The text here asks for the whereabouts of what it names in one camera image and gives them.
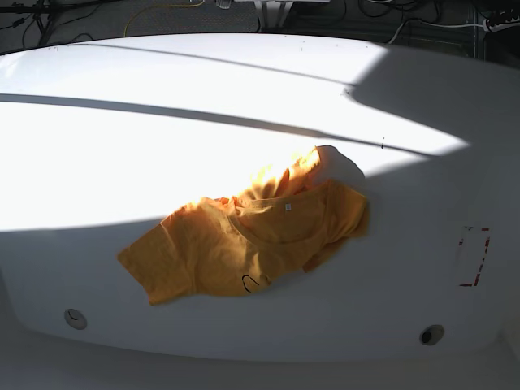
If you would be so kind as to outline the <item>right table grommet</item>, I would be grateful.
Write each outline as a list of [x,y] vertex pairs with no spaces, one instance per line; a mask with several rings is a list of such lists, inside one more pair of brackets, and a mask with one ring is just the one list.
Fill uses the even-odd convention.
[[444,337],[444,327],[439,324],[425,328],[419,336],[422,345],[432,346],[439,343]]

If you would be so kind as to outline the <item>orange T-shirt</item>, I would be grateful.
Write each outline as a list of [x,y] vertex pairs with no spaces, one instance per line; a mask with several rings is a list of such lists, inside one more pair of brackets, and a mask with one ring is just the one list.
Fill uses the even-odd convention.
[[330,145],[256,172],[230,197],[190,202],[118,254],[153,305],[242,297],[320,267],[364,236],[370,209],[358,166]]

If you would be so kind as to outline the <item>left table grommet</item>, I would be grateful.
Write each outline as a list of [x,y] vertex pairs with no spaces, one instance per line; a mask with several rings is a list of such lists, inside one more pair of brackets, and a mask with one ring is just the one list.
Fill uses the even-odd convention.
[[70,327],[76,330],[84,330],[88,325],[86,317],[79,310],[66,309],[64,319]]

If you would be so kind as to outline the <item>table grommet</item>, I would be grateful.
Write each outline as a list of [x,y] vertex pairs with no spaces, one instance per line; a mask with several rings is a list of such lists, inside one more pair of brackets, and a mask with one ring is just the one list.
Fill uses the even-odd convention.
[[84,330],[88,325],[86,317],[79,310],[66,309],[64,319],[70,327],[76,330]]
[[439,324],[425,328],[419,336],[422,345],[432,346],[439,343],[444,337],[444,327]]

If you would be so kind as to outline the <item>aluminium frame profile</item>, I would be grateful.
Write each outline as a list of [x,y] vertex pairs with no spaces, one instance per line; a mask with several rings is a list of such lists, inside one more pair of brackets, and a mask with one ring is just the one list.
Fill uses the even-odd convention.
[[292,1],[253,1],[261,28],[282,28]]

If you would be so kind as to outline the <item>white power strip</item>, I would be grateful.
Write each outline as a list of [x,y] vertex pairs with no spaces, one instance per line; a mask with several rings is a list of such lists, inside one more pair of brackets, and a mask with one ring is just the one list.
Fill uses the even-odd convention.
[[486,18],[483,28],[486,32],[497,33],[508,28],[518,27],[519,24],[519,8],[513,7],[505,11],[499,11]]

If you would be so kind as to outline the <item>red tape rectangle marking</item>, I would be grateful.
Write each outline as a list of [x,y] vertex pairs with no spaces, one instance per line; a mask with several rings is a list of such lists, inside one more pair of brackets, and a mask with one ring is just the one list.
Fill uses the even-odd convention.
[[458,242],[456,256],[456,285],[476,287],[483,271],[491,240],[491,228],[465,226]]

